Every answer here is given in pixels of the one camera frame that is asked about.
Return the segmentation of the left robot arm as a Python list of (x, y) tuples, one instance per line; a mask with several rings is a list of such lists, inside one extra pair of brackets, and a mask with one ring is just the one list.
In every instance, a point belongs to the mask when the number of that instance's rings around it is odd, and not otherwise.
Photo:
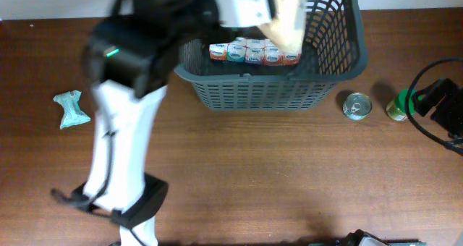
[(169, 186), (145, 173), (145, 157), (180, 48), (233, 41), (275, 16), (275, 0), (115, 0), (82, 52), (95, 104), (90, 175), (70, 195), (52, 189), (53, 199), (117, 224), (121, 245), (156, 245)]

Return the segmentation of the Kleenex tissue multipack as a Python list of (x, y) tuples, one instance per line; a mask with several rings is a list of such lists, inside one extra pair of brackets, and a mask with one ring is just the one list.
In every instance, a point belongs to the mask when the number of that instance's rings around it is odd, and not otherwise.
[(302, 49), (296, 52), (282, 51), (269, 39), (259, 40), (237, 37), (230, 43), (209, 45), (209, 54), (214, 61), (276, 67), (299, 64)]

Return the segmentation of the silver tin can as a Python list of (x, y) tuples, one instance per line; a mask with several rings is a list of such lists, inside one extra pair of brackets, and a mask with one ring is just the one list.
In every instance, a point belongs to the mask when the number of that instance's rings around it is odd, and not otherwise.
[(364, 93), (351, 93), (343, 104), (343, 112), (351, 120), (363, 120), (371, 111), (373, 105)]

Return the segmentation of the teal wet wipes packet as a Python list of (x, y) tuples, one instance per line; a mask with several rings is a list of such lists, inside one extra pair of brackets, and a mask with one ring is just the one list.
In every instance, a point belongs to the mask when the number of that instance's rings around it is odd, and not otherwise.
[(64, 110), (64, 115), (59, 126), (61, 130), (90, 121), (90, 117), (80, 109), (79, 100), (81, 95), (81, 91), (71, 90), (54, 96), (54, 102), (58, 103)]

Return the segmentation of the green lidded glass jar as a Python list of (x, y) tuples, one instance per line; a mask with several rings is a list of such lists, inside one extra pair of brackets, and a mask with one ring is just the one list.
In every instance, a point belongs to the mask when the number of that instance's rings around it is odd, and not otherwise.
[(408, 89), (402, 90), (386, 107), (386, 113), (390, 119), (398, 122), (407, 120), (405, 101)]

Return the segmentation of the grey plastic shopping basket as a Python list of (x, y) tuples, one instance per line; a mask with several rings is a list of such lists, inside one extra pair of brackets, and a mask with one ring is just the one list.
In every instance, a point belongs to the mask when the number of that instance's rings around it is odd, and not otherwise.
[(302, 56), (295, 65), (217, 61), (200, 40), (180, 49), (175, 73), (217, 111), (307, 110), (337, 83), (359, 76), (368, 53), (358, 0), (305, 0)]

